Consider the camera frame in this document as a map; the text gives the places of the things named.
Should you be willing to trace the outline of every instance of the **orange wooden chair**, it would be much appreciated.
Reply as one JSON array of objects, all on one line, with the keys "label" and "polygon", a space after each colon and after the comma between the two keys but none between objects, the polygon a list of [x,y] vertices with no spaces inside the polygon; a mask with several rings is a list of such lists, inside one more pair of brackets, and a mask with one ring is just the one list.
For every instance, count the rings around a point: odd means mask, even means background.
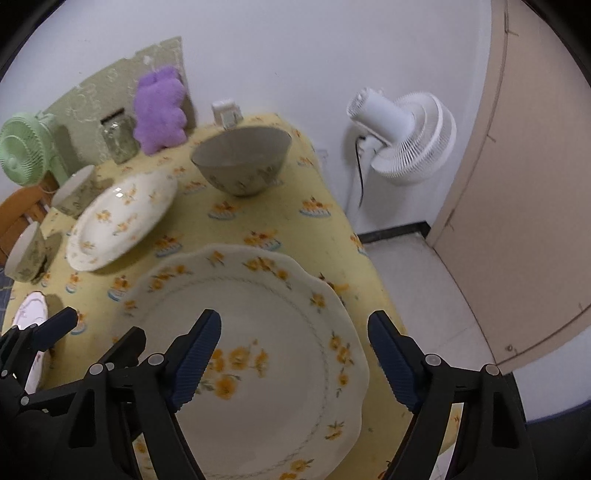
[{"label": "orange wooden chair", "polygon": [[41,223],[51,206],[53,194],[38,186],[17,190],[0,205],[0,265],[4,266],[29,219]]}]

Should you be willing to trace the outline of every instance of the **beige door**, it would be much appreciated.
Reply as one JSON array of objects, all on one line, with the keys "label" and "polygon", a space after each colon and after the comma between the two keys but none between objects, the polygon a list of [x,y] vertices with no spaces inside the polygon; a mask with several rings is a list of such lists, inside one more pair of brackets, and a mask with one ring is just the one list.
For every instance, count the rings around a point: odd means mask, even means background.
[{"label": "beige door", "polygon": [[591,324],[591,88],[521,0],[507,30],[488,136],[434,244],[503,371]]}]

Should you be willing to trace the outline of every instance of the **fan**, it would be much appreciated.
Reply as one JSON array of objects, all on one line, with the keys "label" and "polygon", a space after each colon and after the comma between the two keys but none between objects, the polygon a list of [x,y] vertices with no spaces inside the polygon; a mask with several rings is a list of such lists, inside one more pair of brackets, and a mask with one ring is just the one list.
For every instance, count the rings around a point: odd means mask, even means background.
[{"label": "fan", "polygon": [[17,113],[0,130],[0,165],[13,182],[21,186],[36,185],[50,171],[59,185],[69,178],[61,155],[57,152],[53,132],[54,115]]},{"label": "fan", "polygon": [[370,133],[359,144],[361,188],[354,184],[351,216],[361,205],[363,179],[370,168],[396,185],[418,183],[443,166],[456,141],[452,114],[431,93],[411,93],[392,102],[364,88],[349,103],[347,113]]}]

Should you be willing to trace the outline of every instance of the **purple plush toy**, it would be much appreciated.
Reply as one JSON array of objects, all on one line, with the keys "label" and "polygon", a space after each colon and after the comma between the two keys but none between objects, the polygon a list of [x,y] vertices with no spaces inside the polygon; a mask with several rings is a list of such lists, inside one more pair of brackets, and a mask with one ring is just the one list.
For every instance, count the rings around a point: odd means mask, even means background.
[{"label": "purple plush toy", "polygon": [[172,65],[139,79],[134,99],[137,118],[134,137],[146,155],[154,155],[161,148],[176,147],[187,141],[183,130],[187,117],[180,109],[185,94],[177,69]]}]

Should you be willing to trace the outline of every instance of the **table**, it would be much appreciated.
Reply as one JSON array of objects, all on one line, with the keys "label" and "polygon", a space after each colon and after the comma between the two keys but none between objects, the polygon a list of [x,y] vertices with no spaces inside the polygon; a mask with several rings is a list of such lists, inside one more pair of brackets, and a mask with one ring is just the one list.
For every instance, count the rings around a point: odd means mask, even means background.
[{"label": "table", "polygon": [[[190,162],[195,145],[220,131],[216,125],[196,129],[184,145],[153,157],[140,153],[121,166],[112,161],[100,165],[98,179],[103,184],[155,168],[170,172],[179,182],[172,207],[135,248],[91,273],[74,271],[67,263],[67,236],[75,220],[52,209],[41,226],[51,246],[49,269],[38,284],[15,283],[4,329],[24,297],[34,290],[46,296],[50,314],[64,306],[75,308],[78,325],[52,352],[44,386],[78,380],[104,353],[99,346],[105,343],[109,319],[121,305],[119,301],[162,257],[195,251],[209,243],[272,245],[311,275],[327,281],[343,299],[369,363],[371,379],[359,440],[329,478],[378,478],[393,458],[412,415],[392,395],[367,338],[367,319],[374,310],[385,310],[402,332],[404,325],[345,214],[326,188],[310,141],[274,113],[247,117],[239,128],[249,125],[282,128],[293,139],[275,184],[253,197],[237,198],[214,189]],[[321,215],[300,212],[315,207]],[[459,410],[453,410],[443,449],[454,441],[458,425]],[[139,451],[145,454],[142,444]]]}]

